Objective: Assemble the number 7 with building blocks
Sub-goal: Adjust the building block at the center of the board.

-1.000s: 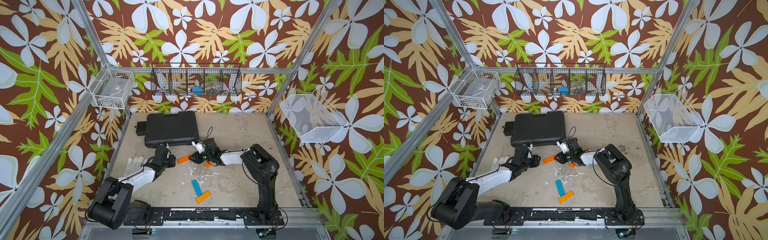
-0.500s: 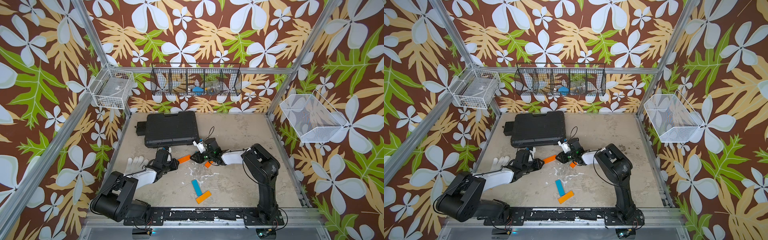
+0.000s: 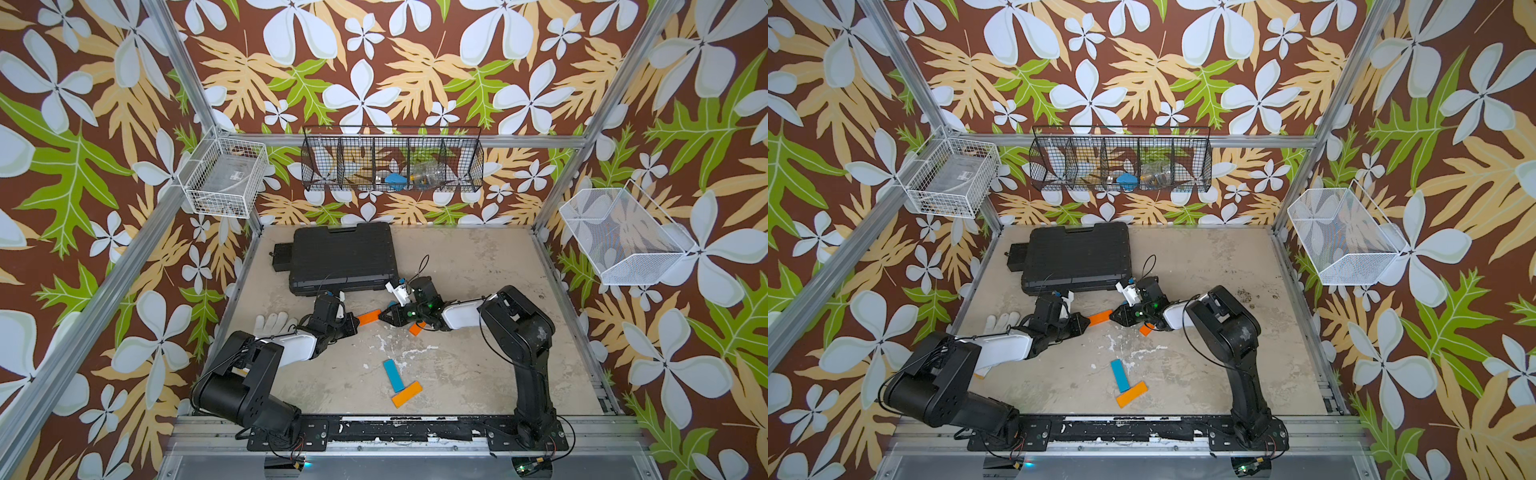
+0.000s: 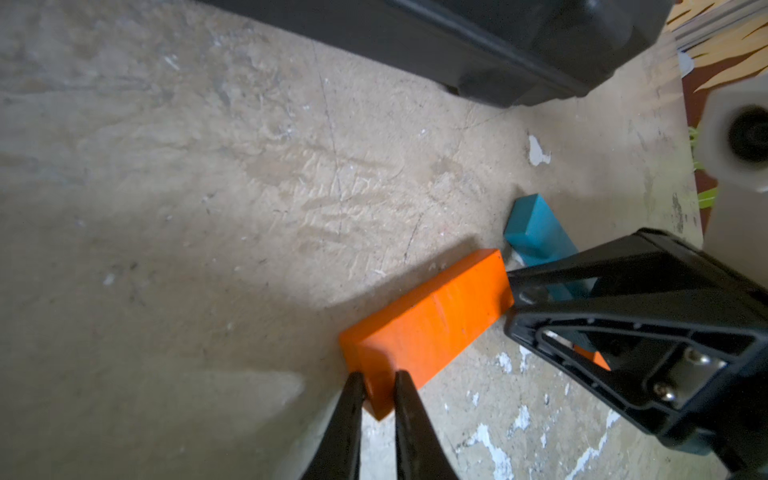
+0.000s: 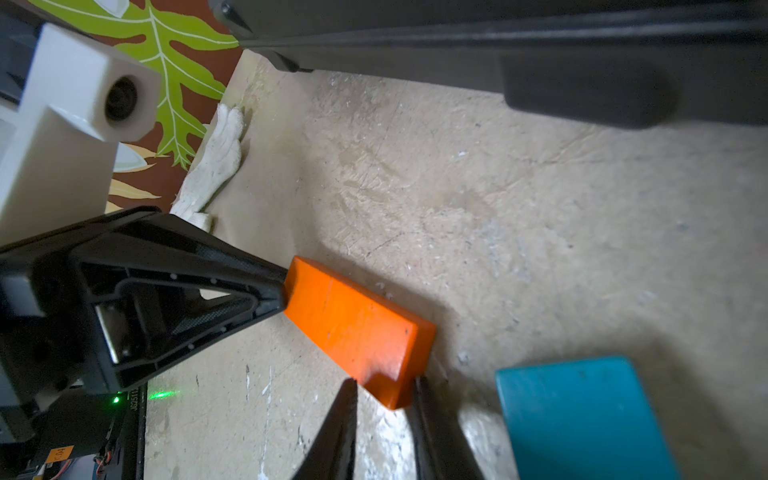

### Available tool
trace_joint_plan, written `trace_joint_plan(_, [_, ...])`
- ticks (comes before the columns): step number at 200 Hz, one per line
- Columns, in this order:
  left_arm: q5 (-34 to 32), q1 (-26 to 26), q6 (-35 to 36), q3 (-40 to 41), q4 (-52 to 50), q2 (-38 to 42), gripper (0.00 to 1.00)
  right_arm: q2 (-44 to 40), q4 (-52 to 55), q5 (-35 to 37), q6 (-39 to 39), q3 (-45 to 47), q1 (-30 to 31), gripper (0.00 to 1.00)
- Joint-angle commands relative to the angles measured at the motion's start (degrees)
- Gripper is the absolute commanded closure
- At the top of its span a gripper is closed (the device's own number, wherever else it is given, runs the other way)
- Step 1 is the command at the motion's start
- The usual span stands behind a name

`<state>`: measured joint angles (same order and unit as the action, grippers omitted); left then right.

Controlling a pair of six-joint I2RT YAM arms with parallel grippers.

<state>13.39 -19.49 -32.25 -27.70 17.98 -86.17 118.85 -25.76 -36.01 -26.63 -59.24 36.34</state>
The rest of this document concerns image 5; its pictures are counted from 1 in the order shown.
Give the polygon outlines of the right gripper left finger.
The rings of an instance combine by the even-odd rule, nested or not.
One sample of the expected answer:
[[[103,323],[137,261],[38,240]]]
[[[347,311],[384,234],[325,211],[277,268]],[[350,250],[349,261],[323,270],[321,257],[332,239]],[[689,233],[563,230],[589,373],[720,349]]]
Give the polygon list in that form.
[[[358,384],[344,380],[304,461],[293,475],[300,479],[354,477]]]

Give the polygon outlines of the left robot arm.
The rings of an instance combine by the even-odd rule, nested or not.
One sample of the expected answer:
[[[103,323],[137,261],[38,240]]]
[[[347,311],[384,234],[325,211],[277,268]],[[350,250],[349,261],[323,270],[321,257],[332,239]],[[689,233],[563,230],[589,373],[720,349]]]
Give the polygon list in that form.
[[[155,207],[1,249],[1,475],[102,447],[150,379],[282,312],[285,268]]]

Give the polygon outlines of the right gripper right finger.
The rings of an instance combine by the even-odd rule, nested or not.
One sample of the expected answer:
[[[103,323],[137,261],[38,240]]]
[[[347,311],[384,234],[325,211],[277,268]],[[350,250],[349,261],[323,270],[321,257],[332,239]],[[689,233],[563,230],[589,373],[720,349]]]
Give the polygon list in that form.
[[[440,403],[426,376],[414,379],[406,418],[417,479],[482,479],[458,421]]]

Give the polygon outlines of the orange block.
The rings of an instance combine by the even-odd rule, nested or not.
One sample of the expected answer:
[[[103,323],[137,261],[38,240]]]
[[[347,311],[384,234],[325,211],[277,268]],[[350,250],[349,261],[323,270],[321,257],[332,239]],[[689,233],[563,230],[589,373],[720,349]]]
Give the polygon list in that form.
[[[437,326],[308,258],[293,258],[285,315],[384,407],[412,403]]]

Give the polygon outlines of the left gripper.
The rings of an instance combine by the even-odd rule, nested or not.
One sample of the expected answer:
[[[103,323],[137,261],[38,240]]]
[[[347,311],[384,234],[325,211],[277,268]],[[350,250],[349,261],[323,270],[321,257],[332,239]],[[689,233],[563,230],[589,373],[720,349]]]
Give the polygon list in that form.
[[[1,248],[3,444],[31,440],[81,376],[90,392],[127,391],[285,309],[286,268],[155,212]]]

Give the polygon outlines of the teal block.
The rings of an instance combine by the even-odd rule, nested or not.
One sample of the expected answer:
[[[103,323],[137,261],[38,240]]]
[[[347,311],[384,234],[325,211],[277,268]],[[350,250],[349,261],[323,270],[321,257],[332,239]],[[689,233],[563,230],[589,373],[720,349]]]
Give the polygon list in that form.
[[[496,385],[520,478],[679,478],[629,359],[508,368]]]

